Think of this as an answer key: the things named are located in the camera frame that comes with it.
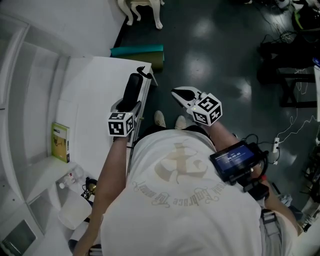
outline white bottle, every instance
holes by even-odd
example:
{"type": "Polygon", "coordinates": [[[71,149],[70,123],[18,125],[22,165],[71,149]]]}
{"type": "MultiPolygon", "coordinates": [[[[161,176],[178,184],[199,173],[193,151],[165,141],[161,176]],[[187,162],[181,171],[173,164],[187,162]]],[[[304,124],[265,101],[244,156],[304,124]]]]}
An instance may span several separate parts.
{"type": "Polygon", "coordinates": [[[70,187],[72,184],[79,182],[82,180],[84,173],[84,170],[77,165],[72,171],[62,178],[62,182],[59,184],[59,187],[64,189],[65,187],[70,187]]]}

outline sneaker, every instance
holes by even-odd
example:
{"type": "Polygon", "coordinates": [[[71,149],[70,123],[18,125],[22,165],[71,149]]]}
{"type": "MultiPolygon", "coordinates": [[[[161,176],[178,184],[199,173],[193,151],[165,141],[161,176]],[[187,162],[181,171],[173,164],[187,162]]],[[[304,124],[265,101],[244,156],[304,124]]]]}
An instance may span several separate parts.
{"type": "Polygon", "coordinates": [[[166,128],[165,116],[164,116],[164,114],[162,114],[162,112],[160,110],[157,110],[154,113],[154,123],[157,126],[161,126],[161,127],[166,128]]]}
{"type": "Polygon", "coordinates": [[[184,116],[179,115],[178,118],[175,121],[175,127],[176,130],[182,130],[187,128],[187,122],[184,116]]]}

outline black equipment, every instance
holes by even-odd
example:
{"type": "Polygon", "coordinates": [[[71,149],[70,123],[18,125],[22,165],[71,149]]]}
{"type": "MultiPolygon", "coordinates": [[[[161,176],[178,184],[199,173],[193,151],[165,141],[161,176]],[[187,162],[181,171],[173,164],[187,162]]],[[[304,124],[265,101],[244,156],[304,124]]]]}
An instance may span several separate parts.
{"type": "Polygon", "coordinates": [[[269,188],[260,183],[268,168],[268,153],[261,151],[256,143],[247,144],[242,140],[210,155],[210,160],[224,182],[230,185],[238,182],[243,186],[243,192],[249,192],[255,200],[260,200],[269,196],[269,188]],[[260,176],[251,178],[252,168],[260,162],[263,162],[260,176]]]}

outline white chair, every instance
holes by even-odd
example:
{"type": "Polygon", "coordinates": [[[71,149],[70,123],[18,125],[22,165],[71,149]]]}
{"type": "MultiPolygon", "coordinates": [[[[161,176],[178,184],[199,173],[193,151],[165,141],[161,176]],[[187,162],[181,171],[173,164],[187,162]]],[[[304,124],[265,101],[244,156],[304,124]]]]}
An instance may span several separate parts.
{"type": "Polygon", "coordinates": [[[141,15],[137,11],[137,6],[150,6],[153,9],[153,16],[155,26],[158,30],[163,28],[163,25],[160,21],[160,4],[163,6],[165,3],[163,0],[132,0],[131,10],[138,16],[137,21],[141,21],[141,15]]]}

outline shiny floor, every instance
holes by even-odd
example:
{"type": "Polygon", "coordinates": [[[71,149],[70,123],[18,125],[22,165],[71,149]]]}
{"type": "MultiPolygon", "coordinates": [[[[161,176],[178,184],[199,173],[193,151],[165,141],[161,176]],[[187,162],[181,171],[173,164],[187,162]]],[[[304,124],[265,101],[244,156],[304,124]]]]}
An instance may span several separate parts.
{"type": "MultiPolygon", "coordinates": [[[[159,87],[150,90],[145,106],[141,130],[153,123],[153,114],[161,110],[166,125],[174,127],[178,115],[184,113],[171,97],[172,88],[193,86],[212,93],[221,102],[223,116],[220,121],[239,138],[258,135],[259,141],[273,142],[275,136],[290,125],[290,116],[296,118],[295,108],[281,108],[282,89],[278,84],[260,85],[256,79],[261,58],[257,47],[263,41],[279,38],[281,32],[291,30],[289,11],[262,4],[239,4],[226,0],[164,0],[160,19],[162,30],[155,28],[152,10],[138,6],[142,19],[126,27],[121,46],[146,44],[164,45],[164,68],[155,74],[159,87]]],[[[309,84],[299,101],[314,99],[315,85],[309,84]]],[[[282,141],[290,132],[296,132],[316,109],[302,109],[291,129],[280,134],[282,141]]],[[[281,156],[277,165],[270,165],[268,179],[281,193],[291,194],[292,204],[302,209],[308,196],[303,188],[302,169],[308,153],[315,145],[318,124],[306,123],[298,134],[292,134],[280,145],[281,156]]],[[[262,144],[271,151],[271,145],[262,144]]],[[[269,155],[273,162],[276,154],[269,155]]]]}

